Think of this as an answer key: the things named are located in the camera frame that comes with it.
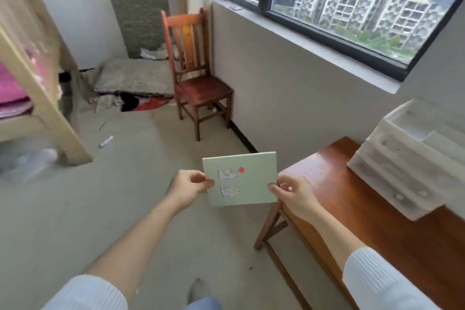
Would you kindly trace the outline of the person's left hand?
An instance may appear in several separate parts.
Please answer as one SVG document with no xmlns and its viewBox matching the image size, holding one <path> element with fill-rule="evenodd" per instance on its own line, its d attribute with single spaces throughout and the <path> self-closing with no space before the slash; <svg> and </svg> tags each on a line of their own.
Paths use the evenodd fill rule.
<svg viewBox="0 0 465 310">
<path fill-rule="evenodd" d="M 176 211 L 181 212 L 189 207 L 200 193 L 193 189 L 192 180 L 207 179 L 203 172 L 198 170 L 179 170 L 171 179 L 166 191 L 164 201 Z"/>
</svg>

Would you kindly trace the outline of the person's right hand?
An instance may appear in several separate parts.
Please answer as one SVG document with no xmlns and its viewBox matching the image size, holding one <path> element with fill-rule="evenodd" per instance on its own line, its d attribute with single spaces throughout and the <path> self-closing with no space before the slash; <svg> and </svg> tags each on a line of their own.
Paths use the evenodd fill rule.
<svg viewBox="0 0 465 310">
<path fill-rule="evenodd" d="M 322 206 L 314 195 L 311 185 L 305 178 L 280 175 L 277 183 L 288 183 L 292 186 L 292 195 L 288 199 L 279 199 L 300 219 L 316 225 L 321 217 Z"/>
</svg>

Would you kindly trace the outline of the green notebook with cartoon stickers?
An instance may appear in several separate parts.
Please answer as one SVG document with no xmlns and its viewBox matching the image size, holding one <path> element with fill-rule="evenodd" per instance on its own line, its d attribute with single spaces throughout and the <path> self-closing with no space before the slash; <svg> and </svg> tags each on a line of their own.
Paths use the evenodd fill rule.
<svg viewBox="0 0 465 310">
<path fill-rule="evenodd" d="M 207 191 L 212 207 L 278 201 L 268 189 L 277 182 L 276 152 L 208 157 L 202 164 L 206 179 L 214 181 Z"/>
</svg>

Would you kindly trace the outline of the person's right forearm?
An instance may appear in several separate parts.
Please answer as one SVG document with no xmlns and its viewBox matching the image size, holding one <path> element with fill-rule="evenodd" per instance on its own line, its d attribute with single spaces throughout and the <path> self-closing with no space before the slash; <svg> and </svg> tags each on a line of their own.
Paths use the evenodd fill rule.
<svg viewBox="0 0 465 310">
<path fill-rule="evenodd" d="M 305 219 L 322 236 L 360 310 L 441 310 L 324 208 L 311 210 Z"/>
</svg>

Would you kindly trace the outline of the person's left forearm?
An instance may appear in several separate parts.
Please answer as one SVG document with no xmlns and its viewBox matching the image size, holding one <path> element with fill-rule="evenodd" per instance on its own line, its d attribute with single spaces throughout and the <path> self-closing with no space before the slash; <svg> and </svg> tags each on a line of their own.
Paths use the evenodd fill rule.
<svg viewBox="0 0 465 310">
<path fill-rule="evenodd" d="M 128 310 L 167 226 L 182 209 L 174 197 L 165 197 L 41 310 Z"/>
</svg>

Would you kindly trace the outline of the red-brown wooden chair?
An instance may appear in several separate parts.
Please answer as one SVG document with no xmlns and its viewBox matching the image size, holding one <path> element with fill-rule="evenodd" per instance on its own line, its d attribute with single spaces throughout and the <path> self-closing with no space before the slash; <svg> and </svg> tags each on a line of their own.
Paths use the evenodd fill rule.
<svg viewBox="0 0 465 310">
<path fill-rule="evenodd" d="M 192 119 L 197 142 L 201 123 L 214 117 L 222 117 L 229 129 L 234 90 L 212 74 L 206 10 L 172 16 L 161 11 L 161 18 L 179 119 L 183 120 L 183 113 Z"/>
</svg>

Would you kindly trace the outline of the red and black clothes pile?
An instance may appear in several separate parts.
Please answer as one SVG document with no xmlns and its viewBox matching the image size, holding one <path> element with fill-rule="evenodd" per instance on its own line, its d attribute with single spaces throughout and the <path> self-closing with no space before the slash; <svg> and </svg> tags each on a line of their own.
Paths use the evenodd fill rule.
<svg viewBox="0 0 465 310">
<path fill-rule="evenodd" d="M 95 105 L 95 112 L 117 107 L 121 112 L 138 112 L 158 109 L 173 101 L 172 96 L 140 96 L 127 92 L 118 94 L 98 94 L 90 100 Z"/>
</svg>

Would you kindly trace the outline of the person's grey shoe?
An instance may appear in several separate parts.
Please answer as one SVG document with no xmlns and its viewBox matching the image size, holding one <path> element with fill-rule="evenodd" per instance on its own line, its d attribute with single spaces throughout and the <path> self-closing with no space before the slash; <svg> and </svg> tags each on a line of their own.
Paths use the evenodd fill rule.
<svg viewBox="0 0 465 310">
<path fill-rule="evenodd" d="M 195 278 L 188 291 L 187 305 L 190 305 L 203 298 L 210 297 L 211 295 L 211 289 L 206 281 L 202 278 Z"/>
</svg>

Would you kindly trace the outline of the red-brown wooden table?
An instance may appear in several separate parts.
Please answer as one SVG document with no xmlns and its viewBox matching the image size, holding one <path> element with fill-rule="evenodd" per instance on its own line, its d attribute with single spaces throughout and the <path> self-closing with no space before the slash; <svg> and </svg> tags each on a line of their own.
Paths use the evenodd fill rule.
<svg viewBox="0 0 465 310">
<path fill-rule="evenodd" d="M 410 221 L 346 165 L 360 145 L 342 137 L 294 163 L 283 174 L 305 177 L 321 205 L 375 249 L 442 310 L 465 310 L 465 221 L 446 207 Z M 352 310 L 358 307 L 342 272 L 313 226 L 272 203 L 254 243 L 264 247 L 303 310 L 313 310 L 273 250 L 269 239 L 290 227 Z"/>
</svg>

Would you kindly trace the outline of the person's blue trouser leg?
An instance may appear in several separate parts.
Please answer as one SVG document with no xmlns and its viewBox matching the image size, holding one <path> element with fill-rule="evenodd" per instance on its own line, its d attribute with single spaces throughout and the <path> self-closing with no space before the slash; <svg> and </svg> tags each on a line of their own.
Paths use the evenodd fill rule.
<svg viewBox="0 0 465 310">
<path fill-rule="evenodd" d="M 183 310 L 222 310 L 215 296 L 206 296 L 188 304 Z"/>
</svg>

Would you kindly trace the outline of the white plastic drawer organizer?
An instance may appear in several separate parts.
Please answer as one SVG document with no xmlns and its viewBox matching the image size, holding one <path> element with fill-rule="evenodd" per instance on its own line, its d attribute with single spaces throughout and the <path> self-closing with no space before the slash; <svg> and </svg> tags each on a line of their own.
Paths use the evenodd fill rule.
<svg viewBox="0 0 465 310">
<path fill-rule="evenodd" d="M 347 167 L 411 221 L 439 207 L 465 221 L 465 115 L 410 100 L 381 119 Z"/>
</svg>

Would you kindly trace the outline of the crumpled white paper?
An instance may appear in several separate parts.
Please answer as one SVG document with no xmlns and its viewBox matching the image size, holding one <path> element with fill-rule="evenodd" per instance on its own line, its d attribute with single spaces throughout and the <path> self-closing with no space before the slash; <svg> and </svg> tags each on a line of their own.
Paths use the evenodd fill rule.
<svg viewBox="0 0 465 310">
<path fill-rule="evenodd" d="M 163 43 L 156 50 L 148 50 L 146 48 L 141 48 L 140 56 L 142 59 L 154 61 L 167 60 L 169 58 L 166 43 Z"/>
</svg>

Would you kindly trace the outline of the clear plastic bag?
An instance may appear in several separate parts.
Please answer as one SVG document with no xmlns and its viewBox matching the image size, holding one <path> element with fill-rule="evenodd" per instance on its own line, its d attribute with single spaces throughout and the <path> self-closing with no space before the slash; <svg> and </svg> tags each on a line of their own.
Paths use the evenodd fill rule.
<svg viewBox="0 0 465 310">
<path fill-rule="evenodd" d="M 0 180 L 19 183 L 37 177 L 55 166 L 59 154 L 54 148 L 42 148 L 28 152 L 0 149 Z"/>
</svg>

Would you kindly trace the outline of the white board panel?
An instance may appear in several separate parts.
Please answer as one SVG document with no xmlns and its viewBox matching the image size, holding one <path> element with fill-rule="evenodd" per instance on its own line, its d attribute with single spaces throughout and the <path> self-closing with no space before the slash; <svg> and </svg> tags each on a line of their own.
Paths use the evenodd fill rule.
<svg viewBox="0 0 465 310">
<path fill-rule="evenodd" d="M 80 70 L 129 58 L 111 0 L 43 0 Z"/>
</svg>

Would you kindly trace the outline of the light wooden bed frame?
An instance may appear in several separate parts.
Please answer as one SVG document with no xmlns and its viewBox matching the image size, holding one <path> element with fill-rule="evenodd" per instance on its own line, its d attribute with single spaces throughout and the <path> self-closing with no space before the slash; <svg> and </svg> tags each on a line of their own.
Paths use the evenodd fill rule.
<svg viewBox="0 0 465 310">
<path fill-rule="evenodd" d="M 0 0 L 0 63 L 32 101 L 29 113 L 0 119 L 0 143 L 46 134 L 69 164 L 92 162 L 76 131 L 77 94 L 70 121 L 59 107 L 59 73 L 76 90 L 78 66 L 43 0 Z"/>
</svg>

